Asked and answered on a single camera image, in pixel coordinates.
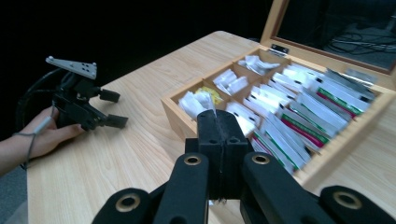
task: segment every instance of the metal hinge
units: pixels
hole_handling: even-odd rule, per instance
[[[283,47],[278,46],[278,45],[275,45],[275,44],[273,44],[273,45],[271,46],[271,48],[268,49],[268,51],[269,51],[270,53],[275,54],[276,56],[279,56],[279,57],[285,57],[285,56],[288,55],[288,53],[289,53],[289,49],[283,48]]]

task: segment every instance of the wooden surface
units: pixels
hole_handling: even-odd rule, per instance
[[[105,85],[103,89],[120,94],[120,101],[94,98],[91,104],[105,114],[128,117],[127,126],[99,127],[33,161],[28,170],[29,223],[91,223],[115,192],[151,192],[167,181],[184,142],[171,130],[161,97],[257,45],[215,32]],[[392,103],[376,129],[314,192],[347,186],[395,216],[395,119]],[[243,223],[238,201],[210,206],[209,223]]]

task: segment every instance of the metal bracket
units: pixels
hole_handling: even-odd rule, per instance
[[[49,56],[46,59],[47,63],[66,69],[70,72],[82,75],[90,79],[96,79],[96,63],[79,63],[67,60],[55,59]]]
[[[285,57],[289,54],[289,49],[273,44],[268,51],[279,57]]]

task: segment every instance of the wooden table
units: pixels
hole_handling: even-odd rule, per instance
[[[152,192],[166,182],[184,142],[171,130],[161,97],[257,45],[215,32],[105,85],[120,94],[120,101],[92,98],[91,104],[105,114],[128,117],[127,126],[99,127],[32,162],[29,223],[91,223],[115,192]],[[345,162],[311,190],[319,194],[326,186],[346,186],[396,217],[395,121],[393,103]],[[210,206],[209,223],[243,223],[238,201]]]

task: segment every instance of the wooden box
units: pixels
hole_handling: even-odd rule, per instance
[[[288,0],[273,1],[271,11],[262,33],[261,44],[257,48],[246,55],[236,57],[232,62],[224,64],[216,71],[206,74],[203,77],[198,77],[190,84],[164,96],[162,98],[162,103],[170,125],[178,136],[181,139],[195,138],[197,137],[197,123],[178,105],[178,100],[183,97],[187,91],[195,92],[201,87],[215,89],[216,86],[213,84],[214,78],[229,68],[233,69],[238,76],[247,76],[248,86],[231,96],[218,90],[223,102],[216,105],[217,109],[224,109],[227,102],[236,101],[240,103],[244,94],[248,92],[252,85],[267,82],[275,72],[281,71],[290,63],[301,64],[321,73],[324,73],[327,68],[341,74],[344,74],[347,69],[353,69],[375,77],[376,82],[370,87],[371,91],[375,93],[375,100],[372,102],[369,109],[350,121],[346,128],[337,134],[330,143],[325,145],[319,153],[313,154],[311,161],[303,169],[292,174],[304,188],[312,189],[354,149],[354,145],[359,143],[365,133],[369,132],[373,126],[375,126],[376,120],[386,110],[396,94],[396,71],[394,67],[387,69],[372,66],[368,63],[339,56],[331,52],[279,37],[278,33],[285,14],[287,13],[289,3],[290,1]],[[279,49],[279,47],[281,47],[281,49],[286,49],[285,51],[288,53],[284,54],[285,52],[277,51],[276,49]],[[243,60],[247,55],[256,55],[264,61],[279,63],[280,66],[270,70],[264,77],[258,76],[254,72],[238,64],[238,62]]]

